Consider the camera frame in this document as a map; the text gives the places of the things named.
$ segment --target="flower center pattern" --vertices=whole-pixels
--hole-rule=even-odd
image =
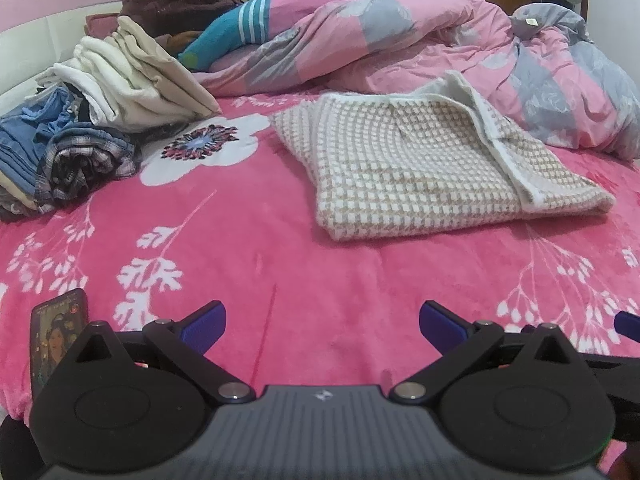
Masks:
[[[238,140],[234,134],[238,129],[210,124],[194,132],[183,134],[162,150],[162,158],[173,160],[202,160],[219,152],[227,142]]]

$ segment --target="black circular pad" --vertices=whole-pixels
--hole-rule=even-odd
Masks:
[[[615,414],[588,375],[532,362],[467,376],[444,394],[440,418],[453,441],[501,469],[555,474],[597,458]]]
[[[199,391],[162,370],[109,360],[74,365],[73,380],[43,389],[31,430],[47,463],[95,472],[129,472],[165,462],[204,424]]]
[[[149,412],[148,394],[131,386],[105,386],[85,393],[76,402],[76,417],[98,430],[119,430],[136,424]]]

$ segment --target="white headboard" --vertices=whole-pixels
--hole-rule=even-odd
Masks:
[[[121,2],[52,14],[0,32],[0,114],[35,90],[33,77],[73,55],[84,36],[85,17],[119,12]]]

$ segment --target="beige and white checkered blanket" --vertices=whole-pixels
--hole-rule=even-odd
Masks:
[[[457,72],[404,96],[324,94],[271,121],[316,185],[316,219],[335,240],[605,213],[615,200]]]

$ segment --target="plaid shirt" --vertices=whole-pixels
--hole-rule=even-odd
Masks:
[[[140,150],[127,136],[97,130],[91,123],[70,124],[47,146],[34,199],[41,209],[52,210],[109,180],[135,175],[140,161]]]

